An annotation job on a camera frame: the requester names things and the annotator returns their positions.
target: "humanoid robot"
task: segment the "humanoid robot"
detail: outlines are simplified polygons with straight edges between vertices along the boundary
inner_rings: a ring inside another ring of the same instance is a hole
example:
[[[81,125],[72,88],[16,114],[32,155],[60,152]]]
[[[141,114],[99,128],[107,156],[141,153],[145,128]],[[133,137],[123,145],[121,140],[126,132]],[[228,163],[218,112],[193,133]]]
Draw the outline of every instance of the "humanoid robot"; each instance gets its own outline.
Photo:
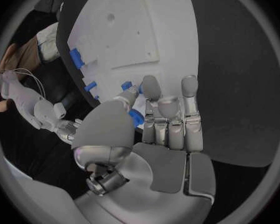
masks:
[[[24,87],[13,71],[2,74],[1,95],[12,99],[35,128],[56,133],[70,144],[77,165],[89,172],[90,191],[76,205],[90,223],[203,223],[215,198],[215,175],[203,150],[196,102],[197,79],[181,81],[182,98],[162,97],[154,76],[93,109],[84,120],[63,120],[52,104]],[[129,115],[142,90],[145,122],[134,144]]]

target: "person's arm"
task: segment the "person's arm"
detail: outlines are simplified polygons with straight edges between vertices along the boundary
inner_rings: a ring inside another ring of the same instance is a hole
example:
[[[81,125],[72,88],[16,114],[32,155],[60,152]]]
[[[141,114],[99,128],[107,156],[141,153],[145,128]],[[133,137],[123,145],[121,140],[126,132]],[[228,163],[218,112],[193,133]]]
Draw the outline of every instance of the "person's arm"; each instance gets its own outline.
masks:
[[[3,58],[2,58],[2,60],[1,60],[1,63],[0,63],[0,73],[2,73],[2,72],[4,71],[4,69],[5,69],[5,64],[6,64],[6,63],[8,62],[8,60],[11,58],[11,56],[16,52],[17,48],[18,48],[18,46],[17,46],[17,44],[15,44],[15,43],[11,44],[11,45],[7,48],[7,50],[6,50],[6,52],[5,52],[4,56],[3,56]]]

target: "dark floor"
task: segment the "dark floor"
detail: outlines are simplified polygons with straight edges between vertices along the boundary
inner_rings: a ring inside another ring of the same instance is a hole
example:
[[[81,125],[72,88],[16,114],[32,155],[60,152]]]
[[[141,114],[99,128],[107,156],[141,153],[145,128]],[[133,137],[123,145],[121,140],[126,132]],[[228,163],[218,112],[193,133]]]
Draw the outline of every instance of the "dark floor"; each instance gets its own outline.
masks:
[[[33,11],[23,22],[13,41],[23,43],[54,21],[54,14]],[[75,91],[76,87],[71,83],[69,74],[63,73],[65,70],[62,61],[58,59],[49,65],[47,69],[56,65],[60,69],[56,75],[60,75],[59,72],[62,71],[62,78],[67,81],[66,89]],[[54,93],[55,86],[52,87],[49,81],[44,84],[50,97],[49,93]],[[68,108],[67,119],[83,118],[92,109],[78,93],[74,99],[75,104]],[[22,119],[15,107],[0,113],[0,139],[6,157],[33,179],[61,187],[73,198],[88,190],[86,174],[75,164],[70,146],[53,133],[34,129]],[[217,196],[206,224],[214,224],[236,209],[255,189],[267,170],[219,162],[213,164],[217,178]]]

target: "person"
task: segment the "person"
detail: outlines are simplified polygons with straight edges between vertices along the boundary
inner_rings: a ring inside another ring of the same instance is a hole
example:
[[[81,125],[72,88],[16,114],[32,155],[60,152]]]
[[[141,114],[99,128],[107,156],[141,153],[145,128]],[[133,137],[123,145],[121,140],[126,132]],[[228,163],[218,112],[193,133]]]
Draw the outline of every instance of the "person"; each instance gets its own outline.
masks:
[[[19,68],[33,72],[41,63],[57,59],[60,56],[56,46],[57,27],[58,22],[49,25],[21,47],[15,43],[11,44],[0,62],[0,75],[6,70]],[[18,73],[17,76],[19,80],[22,80],[26,75]],[[9,103],[9,100],[1,100],[0,112],[5,112]]]

